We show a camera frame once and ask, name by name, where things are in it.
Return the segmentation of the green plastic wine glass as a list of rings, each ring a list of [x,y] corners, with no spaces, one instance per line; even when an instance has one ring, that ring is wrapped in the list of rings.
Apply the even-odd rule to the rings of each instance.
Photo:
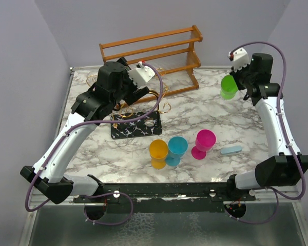
[[[223,99],[229,100],[235,97],[238,92],[238,87],[234,78],[231,75],[226,75],[221,80],[220,95]]]

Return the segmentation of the clear tall wine glass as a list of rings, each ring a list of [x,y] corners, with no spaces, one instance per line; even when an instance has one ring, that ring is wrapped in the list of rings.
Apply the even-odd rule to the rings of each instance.
[[[89,87],[91,87],[98,78],[98,71],[90,71],[86,76],[86,83]]]

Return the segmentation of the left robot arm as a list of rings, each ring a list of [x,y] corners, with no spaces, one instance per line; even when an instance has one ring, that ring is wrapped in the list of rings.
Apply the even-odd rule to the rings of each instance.
[[[100,125],[122,100],[129,105],[149,92],[145,86],[155,72],[143,63],[132,69],[125,58],[108,61],[98,70],[97,80],[77,96],[65,126],[47,152],[33,166],[22,167],[20,174],[33,183],[55,204],[70,195],[85,195],[90,201],[102,199],[103,189],[90,176],[71,178],[65,175],[71,159],[84,140]]]

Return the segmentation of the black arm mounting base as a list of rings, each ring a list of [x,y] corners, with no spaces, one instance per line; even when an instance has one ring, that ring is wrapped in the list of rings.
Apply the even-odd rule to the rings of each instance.
[[[227,182],[105,183],[92,198],[79,196],[74,203],[93,211],[127,214],[212,212],[222,213],[224,203],[254,201],[249,190]]]

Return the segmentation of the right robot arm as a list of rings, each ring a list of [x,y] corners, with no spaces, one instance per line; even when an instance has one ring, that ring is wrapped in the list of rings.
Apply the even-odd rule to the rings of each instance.
[[[273,57],[254,53],[249,57],[244,48],[229,54],[233,77],[239,90],[246,90],[263,123],[268,159],[255,169],[235,176],[235,183],[225,188],[230,200],[238,200],[244,190],[268,186],[294,186],[300,180],[299,170],[308,169],[308,155],[302,155],[291,134],[284,101],[278,98],[280,86],[271,83]]]

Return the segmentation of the gold wine glass rack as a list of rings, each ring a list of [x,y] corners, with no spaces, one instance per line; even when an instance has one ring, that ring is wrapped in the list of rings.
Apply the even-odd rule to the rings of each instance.
[[[171,104],[165,102],[163,105],[163,110],[160,110],[160,105],[157,109],[154,110],[148,116],[129,123],[123,124],[111,124],[110,126],[110,136],[114,140],[118,139],[127,139],[127,138],[136,138],[136,137],[145,137],[145,136],[154,136],[161,135],[162,123],[161,123],[161,114],[168,113],[171,110]],[[134,119],[142,116],[146,112],[134,112],[132,107],[127,107],[125,113],[121,113],[121,110],[118,114],[112,113],[110,116],[111,120],[124,120],[124,119]]]

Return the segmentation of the orange wooden shelf rack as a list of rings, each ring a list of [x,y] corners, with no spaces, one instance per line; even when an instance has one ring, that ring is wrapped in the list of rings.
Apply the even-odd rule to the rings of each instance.
[[[196,25],[120,41],[99,44],[103,62],[126,58],[129,66],[140,61],[149,62],[161,74],[187,73],[191,84],[173,90],[170,86],[167,96],[199,89],[194,69],[201,67],[195,52],[195,43],[203,41],[203,35]]]

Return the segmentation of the yellow plastic wine glass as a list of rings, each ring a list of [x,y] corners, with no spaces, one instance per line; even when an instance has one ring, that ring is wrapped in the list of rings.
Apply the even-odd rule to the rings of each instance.
[[[169,153],[168,145],[161,139],[154,140],[149,146],[151,165],[160,170],[166,166],[166,157]]]

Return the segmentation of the blue plastic wine glass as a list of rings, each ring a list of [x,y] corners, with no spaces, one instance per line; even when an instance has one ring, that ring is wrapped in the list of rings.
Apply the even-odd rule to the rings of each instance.
[[[181,136],[171,138],[168,142],[169,153],[166,157],[167,165],[171,167],[177,166],[180,163],[181,158],[185,154],[187,149],[188,143],[185,138]]]

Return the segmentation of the pink plastic wine glass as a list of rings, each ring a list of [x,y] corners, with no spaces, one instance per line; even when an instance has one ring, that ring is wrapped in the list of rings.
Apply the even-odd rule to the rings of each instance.
[[[197,160],[204,159],[207,152],[215,145],[216,140],[216,136],[212,131],[208,129],[199,131],[195,140],[195,146],[191,150],[193,158]]]

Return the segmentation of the light blue small block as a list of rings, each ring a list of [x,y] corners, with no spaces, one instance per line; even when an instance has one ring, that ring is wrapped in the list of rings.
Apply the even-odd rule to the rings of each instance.
[[[241,146],[230,146],[230,147],[224,147],[220,149],[220,154],[221,155],[232,155],[232,154],[237,154],[242,151]]]

